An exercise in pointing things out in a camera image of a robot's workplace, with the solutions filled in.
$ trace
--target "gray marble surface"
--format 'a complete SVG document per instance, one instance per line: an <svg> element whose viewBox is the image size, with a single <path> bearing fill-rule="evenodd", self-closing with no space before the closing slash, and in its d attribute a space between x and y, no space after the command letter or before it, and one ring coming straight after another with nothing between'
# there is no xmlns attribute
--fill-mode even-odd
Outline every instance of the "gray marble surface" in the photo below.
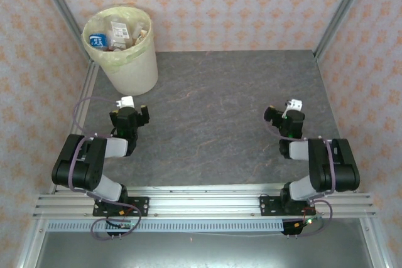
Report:
<svg viewBox="0 0 402 268"><path fill-rule="evenodd" d="M265 109L303 101L307 137L338 137L311 51L158 53L156 86L134 98L151 120L139 128L127 158L107 159L104 173L129 186L281 183L308 174L308 163L284 159L266 130ZM99 71L93 96L118 100ZM112 129L113 105L92 101L85 128Z"/></svg>

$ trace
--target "white trash can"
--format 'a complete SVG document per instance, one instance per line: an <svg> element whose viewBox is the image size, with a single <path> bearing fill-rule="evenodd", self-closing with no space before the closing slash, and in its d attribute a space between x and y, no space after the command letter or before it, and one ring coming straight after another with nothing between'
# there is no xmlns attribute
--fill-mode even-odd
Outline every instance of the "white trash can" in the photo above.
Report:
<svg viewBox="0 0 402 268"><path fill-rule="evenodd" d="M90 45L89 36L96 31L96 20L111 14L123 17L129 24L142 22L148 31L144 40L123 51L102 51ZM82 43L89 56L105 71L114 88L124 95L140 95L158 81L153 26L149 15L137 8L116 6L91 17L82 32Z"/></svg>

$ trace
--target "black mounting plate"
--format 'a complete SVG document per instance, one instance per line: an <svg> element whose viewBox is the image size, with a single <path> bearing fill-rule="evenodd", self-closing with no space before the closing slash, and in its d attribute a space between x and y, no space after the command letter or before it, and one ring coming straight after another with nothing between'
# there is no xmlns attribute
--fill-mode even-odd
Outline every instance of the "black mounting plate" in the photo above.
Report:
<svg viewBox="0 0 402 268"><path fill-rule="evenodd" d="M132 204L136 208L138 208L141 212L142 217L147 217L148 216L148 210L149 210L149 197L128 197L127 204ZM105 202L100 202L98 200L95 201L94 205L94 211L92 212L92 215L94 217L138 217L138 212L136 210L131 210L128 212L126 215L120 214L120 211L123 209L124 212L129 209L127 207L120 207L120 206L115 206L115 205L110 205Z"/></svg>
<svg viewBox="0 0 402 268"><path fill-rule="evenodd" d="M292 201L293 207L287 208L287 212L282 206L280 196L260 196L259 209L261 216L303 216L304 208L311 207L307 201ZM315 210L307 209L306 216L314 216Z"/></svg>

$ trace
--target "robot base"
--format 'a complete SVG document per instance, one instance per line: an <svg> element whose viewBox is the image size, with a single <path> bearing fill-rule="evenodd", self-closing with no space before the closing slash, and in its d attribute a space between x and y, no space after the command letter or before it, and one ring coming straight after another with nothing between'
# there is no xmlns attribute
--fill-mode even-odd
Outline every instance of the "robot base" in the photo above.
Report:
<svg viewBox="0 0 402 268"><path fill-rule="evenodd" d="M290 183L285 184L280 196L260 196L261 216L314 216L315 210L307 201L295 201L290 198Z"/></svg>
<svg viewBox="0 0 402 268"><path fill-rule="evenodd" d="M149 197L127 197L125 203L132 204L138 208L142 217L148 216ZM128 207L117 206L110 203L95 201L94 211L92 212L94 217L138 217L136 210L131 210Z"/></svg>

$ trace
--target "cable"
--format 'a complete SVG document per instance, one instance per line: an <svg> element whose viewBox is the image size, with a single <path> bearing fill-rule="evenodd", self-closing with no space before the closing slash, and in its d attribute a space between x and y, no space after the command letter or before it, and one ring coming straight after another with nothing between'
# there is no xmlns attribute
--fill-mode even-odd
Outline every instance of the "cable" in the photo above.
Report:
<svg viewBox="0 0 402 268"><path fill-rule="evenodd" d="M274 235L282 236L282 233L270 233L266 235L231 235L228 233L210 233L210 232L183 232L183 233L190 233L194 235L219 235L221 237L244 237L244 238L272 237Z"/></svg>
<svg viewBox="0 0 402 268"><path fill-rule="evenodd" d="M305 207L305 208L303 209L303 211L304 211L304 214L303 214L303 223L305 222L304 219L306 219L307 209L309 209L309 210L315 210L315 208L312 208L312 207Z"/></svg>
<svg viewBox="0 0 402 268"><path fill-rule="evenodd" d="M108 224L108 225L110 225L112 227L121 228L121 224L113 224L113 223L111 223L109 221L106 221L106 224Z"/></svg>
<svg viewBox="0 0 402 268"><path fill-rule="evenodd" d="M104 97L84 97L83 99L80 99L80 100L74 105L74 108L73 108L73 124L74 124L78 129L80 129L84 135L85 135L85 134L88 134L88 133L85 133L84 128L81 127L80 124L77 122L77 109L78 109L79 105L80 105L82 102L85 102L86 100L101 100L101 101L103 101L103 102L108 102L108 103L112 103L112 104L116 104L116 103L117 103L115 100L109 100L109 99L106 99L106 98L104 98Z"/></svg>
<svg viewBox="0 0 402 268"><path fill-rule="evenodd" d="M281 136L272 131L271 126L268 124L268 122L266 123L266 129L270 134L272 134L280 139L286 139L288 141L306 141L307 140L304 138L292 138L292 137ZM331 195L332 193L334 193L334 191L336 189L334 159L332 157L331 146L330 146L328 140L327 139L322 139L322 140L324 141L324 143L327 147L328 159L329 159L329 170L330 170L330 174L331 174L331 190L329 191L329 193L324 194L324 195Z"/></svg>
<svg viewBox="0 0 402 268"><path fill-rule="evenodd" d="M126 213L124 214L123 220L121 220L122 222L125 221L125 219L127 218L127 215L132 211L133 209L130 208L128 211L126 211Z"/></svg>
<svg viewBox="0 0 402 268"><path fill-rule="evenodd" d="M322 232L324 229L326 229L326 228L328 227L329 223L332 221L332 215L334 214L334 211L333 211L333 209L332 209L331 204L330 204L327 200L317 199L317 200L313 200L312 202L313 202L314 204L322 202L322 203L325 203L326 205L328 205L328 207L329 207L329 218L328 218L328 222L327 222L327 223L324 223L319 229L314 230L313 232L301 233L301 234L299 234L299 235L291 235L290 237L297 237L297 238L298 238L298 237L309 237L309 236L311 236L311 235L316 235L316 234Z"/></svg>
<svg viewBox="0 0 402 268"><path fill-rule="evenodd" d="M91 136L85 136L83 139L80 140L80 142L77 144L77 147L75 148L75 152L74 152L73 158L71 160L70 171L68 172L68 187L70 188L70 190L72 190L74 192L77 192L77 193L84 193L88 197L91 197L91 198L94 198L94 199L97 199L97 200L100 200L100 201L103 201L103 202L106 202L106 203L110 203L110 204L113 204L113 205L129 207L129 208L132 208L133 210L136 210L138 212L137 223L133 227L131 227L130 230L128 230L126 233L119 235L120 238L125 237L125 236L129 235L130 233L132 233L138 227L139 223L141 222L141 212L136 206L131 205L131 204L127 204L127 203L121 203L121 202L111 201L111 200L107 200L107 199L102 199L102 198L100 198L99 196L93 194L90 191L86 191L86 190L83 190L83 189L76 189L73 186L73 174L74 174L74 168L75 168L75 163L77 162L78 154L79 154L79 152L81 150L81 147L84 144L84 142L87 141L90 138L92 138L92 137ZM115 218L100 218L100 219L97 219L92 224L92 226L90 228L90 232L91 232L91 235L92 235L93 238L95 238L97 240L100 240L100 241L113 240L114 237L98 237L95 234L95 232L94 232L95 224L99 223L101 221L122 222L122 220L115 219Z"/></svg>

